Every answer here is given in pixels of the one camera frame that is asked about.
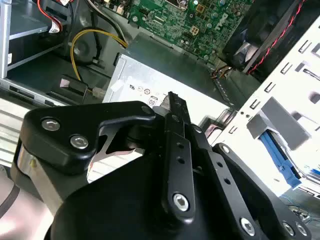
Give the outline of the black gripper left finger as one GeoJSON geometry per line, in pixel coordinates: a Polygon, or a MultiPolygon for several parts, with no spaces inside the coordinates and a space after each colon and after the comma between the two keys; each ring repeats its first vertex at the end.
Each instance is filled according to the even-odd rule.
{"type": "Polygon", "coordinates": [[[165,125],[190,125],[169,92],[159,110],[140,101],[38,108],[23,120],[15,160],[57,214],[69,196],[162,143],[165,125]]]}

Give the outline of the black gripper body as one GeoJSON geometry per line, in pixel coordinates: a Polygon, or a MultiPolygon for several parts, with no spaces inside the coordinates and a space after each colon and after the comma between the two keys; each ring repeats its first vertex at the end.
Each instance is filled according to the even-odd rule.
{"type": "Polygon", "coordinates": [[[77,190],[51,226],[53,240],[238,240],[238,193],[199,127],[165,125],[145,156],[77,190]]]}

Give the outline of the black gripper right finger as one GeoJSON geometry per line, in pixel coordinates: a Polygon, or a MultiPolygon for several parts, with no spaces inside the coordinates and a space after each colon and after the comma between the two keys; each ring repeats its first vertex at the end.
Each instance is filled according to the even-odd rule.
{"type": "Polygon", "coordinates": [[[203,175],[195,178],[197,208],[215,240],[310,240],[312,234],[227,145],[210,146],[191,125],[191,149],[203,175]]]}

